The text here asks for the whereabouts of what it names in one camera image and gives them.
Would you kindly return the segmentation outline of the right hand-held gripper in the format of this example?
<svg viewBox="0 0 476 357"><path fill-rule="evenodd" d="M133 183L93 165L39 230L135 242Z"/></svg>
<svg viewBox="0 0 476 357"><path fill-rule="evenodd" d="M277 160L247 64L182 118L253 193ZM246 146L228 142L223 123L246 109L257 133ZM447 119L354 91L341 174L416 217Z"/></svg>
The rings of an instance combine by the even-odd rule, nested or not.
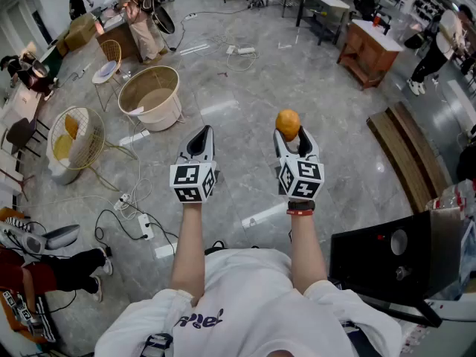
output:
<svg viewBox="0 0 476 357"><path fill-rule="evenodd" d="M315 200L324 185L324 165L319 160L319 146L303 126L297 136L300 157L295 158L295 152L289 149L284 134L279 129L274 130L274 149L280 162L278 191L289 199Z"/></svg>

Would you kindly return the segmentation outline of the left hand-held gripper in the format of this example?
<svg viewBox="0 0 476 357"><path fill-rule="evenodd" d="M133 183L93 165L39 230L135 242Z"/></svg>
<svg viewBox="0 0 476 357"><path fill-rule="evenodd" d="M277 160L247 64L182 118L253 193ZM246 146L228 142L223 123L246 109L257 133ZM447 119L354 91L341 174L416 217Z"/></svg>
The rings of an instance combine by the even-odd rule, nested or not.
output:
<svg viewBox="0 0 476 357"><path fill-rule="evenodd" d="M193 130L181 142L176 163L170 166L170 189L182 204L204 203L212 195L216 183L214 156L214 132L210 125Z"/></svg>

